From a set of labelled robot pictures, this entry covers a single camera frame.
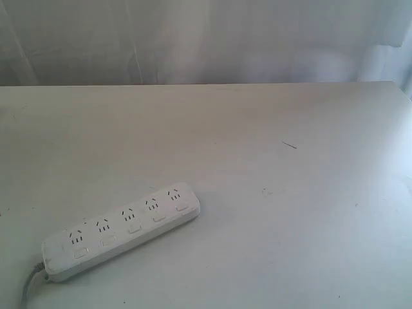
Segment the white five-outlet power strip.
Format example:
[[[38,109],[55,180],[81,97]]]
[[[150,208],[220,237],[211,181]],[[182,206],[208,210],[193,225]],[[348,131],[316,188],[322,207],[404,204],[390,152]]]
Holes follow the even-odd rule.
[[[200,202],[184,182],[83,221],[43,241],[42,260],[53,282],[95,267],[200,214]]]

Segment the white backdrop curtain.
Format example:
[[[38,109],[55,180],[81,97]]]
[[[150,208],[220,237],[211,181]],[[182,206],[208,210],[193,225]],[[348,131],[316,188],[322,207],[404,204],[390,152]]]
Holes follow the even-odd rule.
[[[1,84],[392,81],[410,1],[2,1]]]

